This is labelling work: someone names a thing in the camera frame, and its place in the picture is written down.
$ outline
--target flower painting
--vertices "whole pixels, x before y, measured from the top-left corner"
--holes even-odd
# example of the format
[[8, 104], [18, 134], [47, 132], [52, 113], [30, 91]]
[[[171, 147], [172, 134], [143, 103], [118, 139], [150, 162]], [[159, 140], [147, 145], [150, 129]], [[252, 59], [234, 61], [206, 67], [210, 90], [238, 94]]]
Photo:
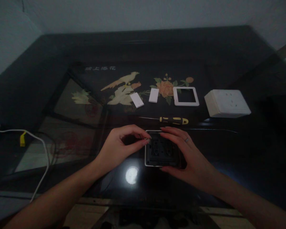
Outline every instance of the flower painting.
[[159, 89], [158, 96], [162, 95], [162, 97], [166, 99], [166, 102], [169, 105], [171, 105], [172, 98], [174, 96], [173, 87], [188, 87], [190, 83], [194, 81], [192, 77], [187, 77], [185, 80], [180, 80], [183, 84], [181, 83], [180, 85], [178, 85], [177, 80], [175, 80], [173, 83], [170, 81], [172, 80], [172, 78], [168, 78], [167, 73], [165, 74], [163, 80], [161, 78], [154, 78], [154, 80], [156, 81], [156, 85], [151, 85], [150, 87]]

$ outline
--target finger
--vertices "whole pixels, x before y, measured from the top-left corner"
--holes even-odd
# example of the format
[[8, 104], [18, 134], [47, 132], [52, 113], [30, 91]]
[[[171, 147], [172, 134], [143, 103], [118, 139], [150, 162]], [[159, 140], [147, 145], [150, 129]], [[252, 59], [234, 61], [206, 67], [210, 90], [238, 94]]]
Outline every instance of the finger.
[[175, 127], [161, 127], [161, 130], [164, 131], [164, 132], [176, 135], [176, 136], [182, 138], [184, 141], [186, 139], [188, 139], [188, 141], [186, 143], [192, 149], [196, 149], [196, 146], [195, 146], [194, 142], [192, 141], [190, 135], [186, 131], [180, 130], [180, 129], [175, 128]]
[[177, 146], [179, 147], [179, 149], [182, 151], [185, 158], [187, 159], [188, 154], [190, 154], [191, 152], [191, 148], [188, 144], [185, 143], [185, 141], [182, 138], [175, 136], [173, 134], [164, 133], [164, 132], [160, 133], [160, 135], [166, 139], [171, 140], [173, 143], [177, 144]]
[[128, 126], [123, 126], [119, 128], [120, 135], [125, 136], [129, 134], [139, 134], [143, 138], [151, 138], [150, 135], [143, 130], [142, 128], [136, 126], [136, 125], [128, 125]]
[[143, 146], [147, 145], [149, 143], [149, 139], [147, 140], [140, 140], [140, 141], [137, 141], [131, 145], [127, 145], [125, 146], [125, 152], [127, 154], [127, 156], [139, 151]]
[[176, 168], [171, 167], [171, 166], [164, 166], [164, 167], [161, 168], [161, 170], [163, 172], [167, 172], [168, 174], [170, 174], [170, 175], [172, 175], [172, 176], [182, 180], [183, 171], [180, 170], [180, 169], [176, 169]]

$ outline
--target white cable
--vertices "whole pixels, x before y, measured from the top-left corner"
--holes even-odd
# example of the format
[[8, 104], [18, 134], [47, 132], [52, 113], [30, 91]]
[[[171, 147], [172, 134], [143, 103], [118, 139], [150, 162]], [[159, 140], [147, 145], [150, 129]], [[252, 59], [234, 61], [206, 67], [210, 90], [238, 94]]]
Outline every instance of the white cable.
[[46, 176], [46, 174], [47, 174], [47, 172], [48, 172], [48, 170], [49, 170], [49, 167], [50, 167], [50, 159], [49, 159], [49, 154], [48, 154], [48, 151], [47, 151], [47, 146], [46, 146], [44, 140], [42, 140], [41, 138], [35, 136], [34, 134], [32, 134], [31, 132], [29, 132], [29, 131], [27, 131], [27, 130], [22, 130], [22, 129], [0, 130], [0, 133], [10, 132], [10, 131], [27, 132], [27, 133], [28, 133], [29, 135], [31, 135], [32, 137], [34, 137], [34, 138], [40, 140], [40, 141], [42, 142], [42, 144], [44, 145], [44, 152], [45, 152], [45, 156], [46, 156], [46, 158], [47, 158], [47, 168], [46, 168], [45, 173], [44, 173], [44, 175], [42, 176], [41, 180], [39, 181], [39, 184], [37, 185], [37, 188], [36, 188], [36, 190], [35, 190], [35, 192], [34, 192], [32, 198], [31, 198], [31, 201], [30, 201], [30, 202], [32, 202], [32, 201], [34, 200], [35, 196], [36, 196], [36, 193], [37, 193], [37, 191], [38, 191], [38, 189], [39, 189], [39, 187], [40, 187], [42, 181], [44, 180], [44, 177]]

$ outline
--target screwdriver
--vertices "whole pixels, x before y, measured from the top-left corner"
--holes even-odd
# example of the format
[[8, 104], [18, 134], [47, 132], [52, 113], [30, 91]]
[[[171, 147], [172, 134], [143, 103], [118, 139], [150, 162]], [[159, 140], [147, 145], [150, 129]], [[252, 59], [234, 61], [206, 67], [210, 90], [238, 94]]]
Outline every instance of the screwdriver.
[[179, 117], [174, 117], [174, 118], [165, 118], [165, 117], [160, 117], [159, 119], [160, 122], [168, 122], [176, 125], [186, 125], [188, 124], [188, 120], [185, 118], [179, 118]]

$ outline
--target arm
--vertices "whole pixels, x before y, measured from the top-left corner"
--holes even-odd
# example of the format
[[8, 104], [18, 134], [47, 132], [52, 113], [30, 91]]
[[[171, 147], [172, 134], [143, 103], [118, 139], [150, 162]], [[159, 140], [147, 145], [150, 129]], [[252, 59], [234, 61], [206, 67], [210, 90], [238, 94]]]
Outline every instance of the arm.
[[162, 128], [162, 131], [165, 133], [161, 136], [176, 143], [187, 161], [184, 170], [167, 166], [162, 171], [232, 205], [256, 228], [286, 228], [285, 211], [216, 170], [187, 132], [172, 127]]
[[5, 228], [45, 228], [63, 218], [97, 179], [149, 142], [139, 140], [125, 146], [122, 139], [130, 134], [136, 138], [150, 138], [135, 125], [113, 129], [94, 161], [26, 206]]

